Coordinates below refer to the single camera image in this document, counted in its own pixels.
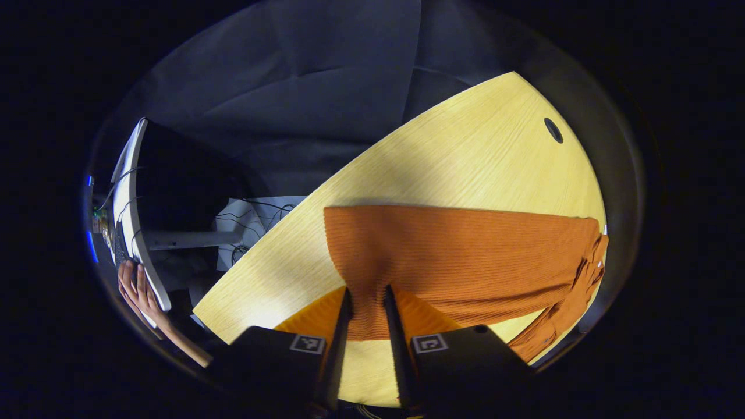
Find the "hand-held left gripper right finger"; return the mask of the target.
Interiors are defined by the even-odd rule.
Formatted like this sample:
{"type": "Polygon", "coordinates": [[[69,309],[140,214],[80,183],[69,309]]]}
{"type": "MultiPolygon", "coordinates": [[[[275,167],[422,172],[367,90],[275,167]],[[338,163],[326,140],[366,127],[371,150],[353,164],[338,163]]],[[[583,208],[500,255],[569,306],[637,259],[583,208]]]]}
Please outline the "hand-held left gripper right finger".
{"type": "Polygon", "coordinates": [[[402,292],[387,286],[384,310],[399,399],[407,411],[495,411],[533,378],[525,363],[488,326],[413,329],[402,292]]]}

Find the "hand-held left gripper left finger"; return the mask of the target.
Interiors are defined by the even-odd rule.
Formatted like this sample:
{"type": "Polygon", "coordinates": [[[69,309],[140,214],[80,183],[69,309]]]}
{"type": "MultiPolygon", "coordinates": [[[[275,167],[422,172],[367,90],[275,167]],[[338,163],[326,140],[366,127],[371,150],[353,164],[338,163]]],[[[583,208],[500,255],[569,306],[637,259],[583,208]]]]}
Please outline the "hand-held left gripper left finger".
{"type": "Polygon", "coordinates": [[[207,375],[253,411],[334,411],[351,318],[340,287],[274,329],[247,328],[207,375]]]}

